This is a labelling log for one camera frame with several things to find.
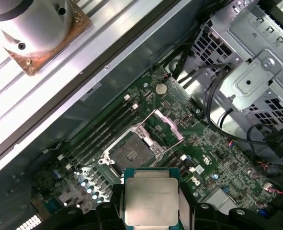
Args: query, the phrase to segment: green circuit board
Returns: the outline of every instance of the green circuit board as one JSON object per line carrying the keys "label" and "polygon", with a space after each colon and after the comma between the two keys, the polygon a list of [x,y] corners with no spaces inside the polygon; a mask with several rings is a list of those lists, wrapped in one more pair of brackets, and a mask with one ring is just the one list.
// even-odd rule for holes
{"label": "green circuit board", "polygon": [[[155,110],[172,121],[183,139],[178,138],[170,124],[152,114]],[[143,127],[152,141],[168,151],[160,151],[158,157],[147,147],[146,139],[139,140],[136,133],[129,131],[132,127]],[[249,162],[239,149],[235,148],[236,156],[230,153],[229,141],[208,127],[201,109],[161,68],[146,73],[62,147],[59,150],[62,160],[55,159],[55,163],[51,161],[35,173],[34,184],[60,202],[66,199],[90,202],[85,206],[87,211],[95,201],[79,194],[91,196],[98,192],[108,200],[112,185],[120,183],[125,167],[179,167],[181,180],[198,201],[221,188],[236,206],[256,211],[259,204],[271,201],[275,195],[263,190],[265,180],[252,167],[242,165]],[[99,164],[108,148],[115,164]],[[52,176],[55,168],[62,174],[61,179]],[[77,176],[74,172],[78,170],[81,175]],[[85,180],[89,184],[79,187]],[[97,191],[86,194],[89,186],[97,186]]]}

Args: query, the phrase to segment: motherboard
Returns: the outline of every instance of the motherboard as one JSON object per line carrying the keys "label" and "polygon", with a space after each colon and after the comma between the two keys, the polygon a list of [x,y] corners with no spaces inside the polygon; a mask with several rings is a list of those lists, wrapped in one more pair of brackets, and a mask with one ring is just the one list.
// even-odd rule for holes
{"label": "motherboard", "polygon": [[32,176],[53,213],[84,212],[110,199],[126,168],[179,168],[199,202],[221,212],[258,210],[274,198],[231,140],[212,131],[202,110],[163,68],[148,72],[106,107]]}

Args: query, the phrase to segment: capacitor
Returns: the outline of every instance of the capacitor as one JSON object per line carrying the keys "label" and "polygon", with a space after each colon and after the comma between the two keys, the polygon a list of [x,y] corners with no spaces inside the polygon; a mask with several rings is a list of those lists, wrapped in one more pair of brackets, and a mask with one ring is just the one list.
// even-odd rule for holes
{"label": "capacitor", "polygon": [[64,202],[64,206],[67,206],[68,204],[70,204],[71,201],[72,201],[71,199],[66,200],[66,201]]}
{"label": "capacitor", "polygon": [[216,181],[219,179],[219,175],[218,174],[212,174],[212,178]]}
{"label": "capacitor", "polygon": [[255,205],[259,208],[265,208],[268,207],[268,205],[266,203],[263,203],[261,201],[255,201]]}
{"label": "capacitor", "polygon": [[61,176],[60,173],[57,173],[57,174],[56,174],[56,178],[57,178],[57,179],[60,179],[61,177],[62,177],[62,176]]}
{"label": "capacitor", "polygon": [[92,199],[94,199],[94,200],[98,199],[98,195],[99,195],[99,192],[95,192],[95,193],[92,195]]}
{"label": "capacitor", "polygon": [[88,180],[86,179],[86,180],[84,180],[82,183],[80,183],[80,185],[82,186],[82,187],[85,187],[86,186],[86,184],[88,184]]}
{"label": "capacitor", "polygon": [[82,206],[82,204],[83,204],[83,201],[81,200],[76,204],[76,207],[80,208]]}
{"label": "capacitor", "polygon": [[254,179],[254,180],[256,180],[256,179],[260,179],[260,175],[258,174],[258,173],[251,173],[250,174],[250,177],[252,178],[252,179]]}
{"label": "capacitor", "polygon": [[104,198],[103,197],[100,197],[98,200],[97,200],[97,203],[102,203],[104,201]]}
{"label": "capacitor", "polygon": [[91,193],[93,191],[94,187],[90,186],[89,188],[87,188],[87,193]]}
{"label": "capacitor", "polygon": [[76,175],[77,175],[77,176],[79,176],[79,175],[81,175],[81,174],[83,174],[83,170],[78,170],[78,171],[76,172]]}

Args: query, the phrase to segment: power connector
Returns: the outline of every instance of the power connector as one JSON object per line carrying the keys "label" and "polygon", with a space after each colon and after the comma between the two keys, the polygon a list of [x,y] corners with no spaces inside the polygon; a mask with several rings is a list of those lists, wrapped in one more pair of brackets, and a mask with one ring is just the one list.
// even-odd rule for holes
{"label": "power connector", "polygon": [[273,184],[271,183],[265,183],[264,186],[262,187],[266,191],[270,191],[270,189],[273,187]]}

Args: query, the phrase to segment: copper heatsink base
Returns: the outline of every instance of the copper heatsink base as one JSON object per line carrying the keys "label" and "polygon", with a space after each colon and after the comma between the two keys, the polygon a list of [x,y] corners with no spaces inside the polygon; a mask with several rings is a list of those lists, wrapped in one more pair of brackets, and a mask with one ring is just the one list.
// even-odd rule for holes
{"label": "copper heatsink base", "polygon": [[71,1],[71,5],[73,9],[71,30],[67,38],[53,51],[41,57],[24,57],[7,50],[10,56],[27,75],[31,76],[38,72],[46,63],[55,58],[56,55],[64,50],[72,41],[82,34],[89,25],[91,25],[89,17],[77,6],[77,4]]}

